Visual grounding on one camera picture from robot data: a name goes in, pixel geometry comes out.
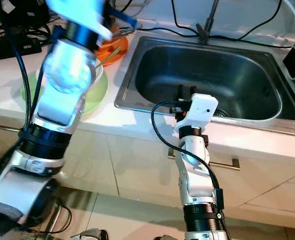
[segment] orange plate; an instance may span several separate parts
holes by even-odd
[[[98,55],[97,58],[101,62],[103,62],[103,60],[106,59],[118,46],[121,47],[120,51],[116,55],[114,55],[110,60],[105,62],[103,66],[107,66],[107,65],[115,63],[117,60],[121,59],[128,52],[128,49],[129,49],[128,39],[126,37],[121,38],[117,46],[113,46],[113,48],[110,48],[108,52]]]
[[[106,54],[109,51],[109,49],[117,48],[119,46],[119,41],[120,38],[112,41],[103,42],[103,45],[99,48],[99,50],[95,51],[96,55]]]

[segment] stainless steel sink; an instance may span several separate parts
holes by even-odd
[[[295,134],[295,96],[273,56],[260,51],[141,37],[115,105],[151,111],[174,100],[181,84],[186,99],[192,86],[217,98],[215,122]]]

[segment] white countertop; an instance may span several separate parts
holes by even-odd
[[[166,33],[136,32],[129,36],[129,51],[124,58],[104,67],[109,81],[108,91],[104,100],[95,111],[82,117],[81,123],[78,126],[79,129],[158,141],[151,125],[150,113],[121,109],[114,105],[114,100],[140,36],[155,36],[183,40],[185,42],[196,41],[196,39],[187,40],[186,38]],[[282,64],[282,57],[286,53],[284,50],[247,43],[211,40],[210,44],[270,52],[274,55],[279,65]],[[46,56],[47,48],[44,47],[42,50],[42,53],[23,56],[28,75],[34,73],[40,67]],[[0,116],[24,119],[25,103],[20,95],[21,78],[21,72],[15,58],[0,60]],[[177,140],[177,135],[173,131],[173,126],[175,125],[174,117],[157,115],[155,121],[162,135],[167,136],[167,139],[171,142]],[[271,154],[271,160],[280,162],[287,162],[289,157],[295,158],[295,136],[293,135],[216,122],[208,124],[205,134],[209,136],[210,147],[214,151],[264,159]]]

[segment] robotic arm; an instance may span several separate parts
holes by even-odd
[[[230,240],[224,222],[223,191],[215,174],[209,167],[210,155],[207,150],[209,139],[203,135],[218,106],[216,98],[197,93],[190,88],[191,99],[183,99],[183,86],[178,86],[177,100],[170,113],[175,113],[175,131],[179,135],[178,147],[167,143],[158,133],[151,113],[153,128],[159,138],[169,147],[177,150],[176,165],[179,170],[178,186],[186,224],[185,240]],[[174,240],[163,236],[160,240]]]
[[[111,8],[106,0],[46,2],[68,20],[68,25],[44,60],[47,81],[29,128],[19,134],[20,142],[0,173],[0,240],[15,240],[22,227],[42,223],[51,211],[59,187],[53,176],[64,164],[64,153],[83,113],[86,93],[96,78],[94,50],[112,37],[109,16],[136,26],[134,19]],[[214,97],[194,92],[189,101],[179,97],[173,108],[179,148],[205,161],[200,163],[186,153],[176,157],[187,227],[185,240],[228,239],[220,225],[222,191],[209,171],[208,140],[202,135],[217,104]],[[83,236],[99,238],[96,230],[74,238]]]
[[[95,61],[103,40],[110,40],[110,15],[136,20],[111,8],[106,0],[47,0],[68,20],[43,64],[44,92],[27,131],[0,173],[0,239],[16,239],[18,227],[42,223],[53,206],[59,183],[53,178],[84,111],[85,96],[96,79]]]

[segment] cabinet door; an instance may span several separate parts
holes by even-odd
[[[120,197],[180,207],[179,173],[160,143],[107,135]]]
[[[0,125],[19,129],[23,127],[24,121],[0,116]],[[0,157],[18,140],[18,138],[17,132],[0,129]]]
[[[248,204],[295,212],[295,177],[249,201]]]
[[[231,164],[233,158],[239,159],[240,171],[212,167],[227,207],[238,207],[295,176],[295,165],[210,152],[211,162]]]
[[[107,138],[102,133],[76,130],[56,178],[65,186],[118,195]]]

